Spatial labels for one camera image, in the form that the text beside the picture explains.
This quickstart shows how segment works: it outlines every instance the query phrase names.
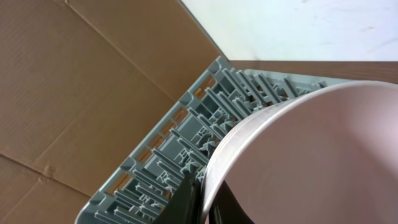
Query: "cardboard box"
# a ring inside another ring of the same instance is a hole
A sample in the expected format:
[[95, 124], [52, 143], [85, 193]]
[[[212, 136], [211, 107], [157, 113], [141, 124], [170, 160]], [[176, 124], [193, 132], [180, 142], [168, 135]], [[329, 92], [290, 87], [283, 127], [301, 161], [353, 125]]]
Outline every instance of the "cardboard box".
[[176, 0], [0, 1], [0, 223], [73, 223], [217, 55]]

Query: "plastic crate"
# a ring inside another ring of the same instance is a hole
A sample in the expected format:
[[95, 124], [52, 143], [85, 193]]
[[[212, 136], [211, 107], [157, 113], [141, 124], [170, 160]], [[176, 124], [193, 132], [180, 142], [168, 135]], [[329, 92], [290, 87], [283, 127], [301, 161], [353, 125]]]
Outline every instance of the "plastic crate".
[[75, 223], [151, 223], [185, 173], [203, 180], [218, 143], [245, 117], [348, 81], [237, 71], [218, 57], [94, 194]]

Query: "wooden surface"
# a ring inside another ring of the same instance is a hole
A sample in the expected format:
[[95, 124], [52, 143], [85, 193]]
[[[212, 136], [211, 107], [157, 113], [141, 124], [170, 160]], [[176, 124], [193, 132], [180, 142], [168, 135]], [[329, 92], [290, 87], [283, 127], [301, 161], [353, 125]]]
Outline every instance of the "wooden surface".
[[286, 62], [230, 61], [237, 69], [316, 75], [352, 80], [378, 80], [398, 83], [398, 62]]

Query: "white wall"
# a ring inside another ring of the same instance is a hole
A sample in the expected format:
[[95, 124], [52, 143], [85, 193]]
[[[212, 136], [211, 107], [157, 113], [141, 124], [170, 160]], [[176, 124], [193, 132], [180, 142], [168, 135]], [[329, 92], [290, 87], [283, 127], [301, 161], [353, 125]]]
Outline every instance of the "white wall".
[[398, 0], [182, 0], [230, 60], [398, 60]]

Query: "black object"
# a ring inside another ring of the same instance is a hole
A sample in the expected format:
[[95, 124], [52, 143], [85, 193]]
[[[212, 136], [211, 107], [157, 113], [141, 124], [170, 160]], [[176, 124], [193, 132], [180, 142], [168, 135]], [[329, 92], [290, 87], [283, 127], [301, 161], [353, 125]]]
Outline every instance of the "black object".
[[[187, 174], [153, 224], [199, 224], [201, 183]], [[224, 181], [209, 211], [210, 224], [254, 224]]]

